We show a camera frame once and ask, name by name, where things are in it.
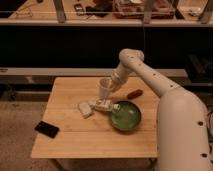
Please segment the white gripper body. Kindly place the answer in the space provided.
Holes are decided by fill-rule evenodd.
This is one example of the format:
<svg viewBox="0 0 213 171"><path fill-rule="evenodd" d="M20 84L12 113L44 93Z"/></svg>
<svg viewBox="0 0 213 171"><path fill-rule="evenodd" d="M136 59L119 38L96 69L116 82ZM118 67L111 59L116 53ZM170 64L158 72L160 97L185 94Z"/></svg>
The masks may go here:
<svg viewBox="0 0 213 171"><path fill-rule="evenodd" d="M112 74L110 77L109 91L116 92L125 83L126 83L126 78L122 78L118 74Z"/></svg>

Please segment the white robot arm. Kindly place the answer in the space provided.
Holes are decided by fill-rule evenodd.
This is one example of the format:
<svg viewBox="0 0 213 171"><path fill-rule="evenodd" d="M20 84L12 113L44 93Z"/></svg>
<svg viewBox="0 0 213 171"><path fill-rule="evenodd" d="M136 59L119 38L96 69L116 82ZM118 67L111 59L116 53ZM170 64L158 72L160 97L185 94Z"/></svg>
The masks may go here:
<svg viewBox="0 0 213 171"><path fill-rule="evenodd" d="M159 97L157 171L211 171L207 107L194 93L144 63L141 50L123 49L111 75L115 92L135 72Z"/></svg>

